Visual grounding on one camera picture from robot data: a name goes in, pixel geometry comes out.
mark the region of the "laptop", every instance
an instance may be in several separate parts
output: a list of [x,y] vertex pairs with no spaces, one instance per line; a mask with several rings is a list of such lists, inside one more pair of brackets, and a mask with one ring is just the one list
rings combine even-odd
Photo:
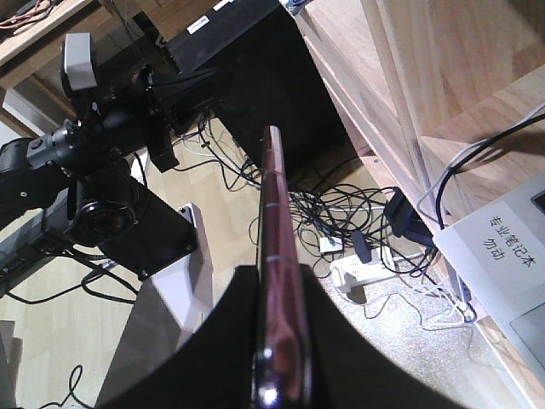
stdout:
[[545,173],[433,241],[545,385]]

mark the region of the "camera lens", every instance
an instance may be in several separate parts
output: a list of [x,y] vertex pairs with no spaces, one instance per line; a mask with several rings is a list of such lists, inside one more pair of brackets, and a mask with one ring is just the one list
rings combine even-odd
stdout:
[[99,234],[112,235],[123,231],[126,219],[118,211],[99,210],[89,220],[89,228]]

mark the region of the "metal stand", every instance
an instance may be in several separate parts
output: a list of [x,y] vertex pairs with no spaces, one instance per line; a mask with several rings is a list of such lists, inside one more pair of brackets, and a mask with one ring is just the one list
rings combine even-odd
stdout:
[[194,204],[180,212],[197,229],[198,249],[142,284],[96,406],[156,371],[213,308],[213,268],[203,218]]

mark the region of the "white sticker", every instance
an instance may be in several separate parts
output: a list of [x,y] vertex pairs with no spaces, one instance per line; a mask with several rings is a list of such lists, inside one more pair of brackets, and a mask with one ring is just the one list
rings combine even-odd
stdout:
[[219,11],[220,9],[223,8],[223,6],[225,6],[226,4],[228,3],[232,3],[234,0],[221,0],[219,3],[217,3],[215,6],[214,6],[214,10],[215,11]]
[[342,239],[340,237],[320,237],[320,253],[331,253],[342,250]]
[[545,246],[505,202],[475,215],[456,231],[499,289],[521,293],[545,283]]
[[204,15],[203,17],[195,21],[193,24],[191,24],[187,28],[187,30],[189,31],[190,34],[193,34],[194,32],[196,32],[197,30],[199,30],[201,27],[205,26],[208,23],[209,23],[209,18]]

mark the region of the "wooden shelf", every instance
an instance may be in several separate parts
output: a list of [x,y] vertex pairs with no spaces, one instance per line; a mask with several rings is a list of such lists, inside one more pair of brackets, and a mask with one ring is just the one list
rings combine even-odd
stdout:
[[296,21],[358,152],[364,141],[399,185],[419,191],[411,149],[359,0],[318,0]]
[[420,135],[545,61],[544,2],[362,0],[362,4],[376,41],[383,28],[379,55],[392,55]]
[[24,42],[26,47],[20,49],[18,55],[12,55],[12,58],[4,63],[6,65],[4,68],[7,71],[0,76],[0,87],[12,89],[41,67],[58,58],[67,32],[91,32],[93,39],[98,41],[108,34],[104,29],[105,26],[112,26],[117,22],[117,16],[112,16],[106,8],[101,7],[98,3],[90,2],[88,7],[80,10],[77,15],[73,15],[69,20],[64,20],[62,26],[57,26],[47,33],[40,33],[41,37],[33,38],[29,43]]
[[21,29],[15,36],[7,38],[0,43],[0,66],[92,2],[93,0],[65,0],[55,7],[48,19]]
[[491,317],[475,324],[532,407],[545,407],[545,389]]
[[[545,66],[497,91],[475,107],[422,137],[423,157],[433,179],[470,143],[506,130],[545,101]],[[545,170],[545,124],[509,136],[472,162],[445,189],[455,220],[502,196]]]

